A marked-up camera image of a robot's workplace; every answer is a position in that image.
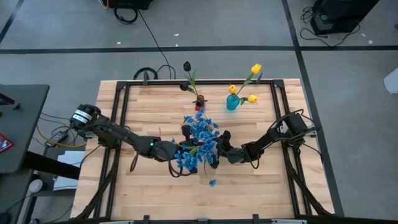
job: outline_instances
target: black tulip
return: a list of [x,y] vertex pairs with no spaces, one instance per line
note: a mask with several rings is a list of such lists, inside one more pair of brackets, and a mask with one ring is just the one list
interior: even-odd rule
[[191,71],[191,64],[189,62],[184,63],[184,71],[186,71],[186,72]]
[[189,89],[188,84],[186,84],[186,83],[181,84],[181,85],[180,85],[180,89],[181,89],[182,91],[187,91],[187,90]]

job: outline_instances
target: blue vase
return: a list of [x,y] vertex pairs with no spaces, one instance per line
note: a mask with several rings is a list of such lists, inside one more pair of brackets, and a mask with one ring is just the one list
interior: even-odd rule
[[235,94],[231,94],[226,98],[226,107],[230,111],[235,110],[239,105],[239,97]]

